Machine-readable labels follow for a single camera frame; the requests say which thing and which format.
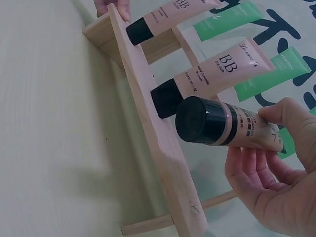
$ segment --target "black tube cap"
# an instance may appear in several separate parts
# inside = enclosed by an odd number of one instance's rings
[[[129,25],[126,31],[134,46],[154,37],[143,17]]]
[[[171,79],[150,92],[161,119],[166,119],[176,114],[183,97],[174,79]]]
[[[178,107],[176,129],[186,142],[212,144],[223,134],[226,113],[220,103],[188,97]]]

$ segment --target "hand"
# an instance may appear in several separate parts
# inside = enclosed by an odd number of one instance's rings
[[[289,130],[305,170],[292,170],[274,152],[229,148],[226,177],[266,228],[295,237],[315,236],[316,117],[288,98],[262,108],[259,115]]]
[[[130,0],[94,0],[94,5],[97,8],[97,17],[100,17],[108,12],[108,5],[113,3],[120,13],[124,21],[130,21]]]

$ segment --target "white wall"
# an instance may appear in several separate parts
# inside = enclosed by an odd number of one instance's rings
[[[1,237],[116,237],[153,216],[112,67],[81,33],[94,15],[1,1]]]

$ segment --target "foundation tube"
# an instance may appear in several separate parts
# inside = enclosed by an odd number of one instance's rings
[[[219,0],[173,0],[129,25],[127,34],[132,44],[138,45],[220,5]]]
[[[271,62],[276,67],[275,71],[257,76],[234,87],[240,102],[312,71],[293,47],[272,58]]]
[[[177,111],[176,129],[186,142],[286,153],[276,125],[219,101],[194,96],[185,99]]]
[[[183,32],[186,39],[204,42],[247,23],[260,20],[263,14],[251,2],[245,2],[201,21]]]
[[[198,96],[211,99],[219,92],[275,69],[252,38],[180,73],[151,91],[161,119],[177,112],[183,99]]]

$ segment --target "bamboo cosmetic organizer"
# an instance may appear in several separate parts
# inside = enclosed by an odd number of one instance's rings
[[[233,191],[201,203],[188,166],[169,119],[161,120],[150,91],[156,83],[149,64],[182,48],[192,66],[199,64],[178,28],[170,29],[139,46],[133,46],[123,21],[113,4],[109,13],[83,29],[83,34],[121,68],[125,69],[145,132],[152,158],[157,167],[170,215],[123,226],[123,235],[140,234],[175,225],[180,237],[201,237],[208,224],[205,209],[235,198]]]

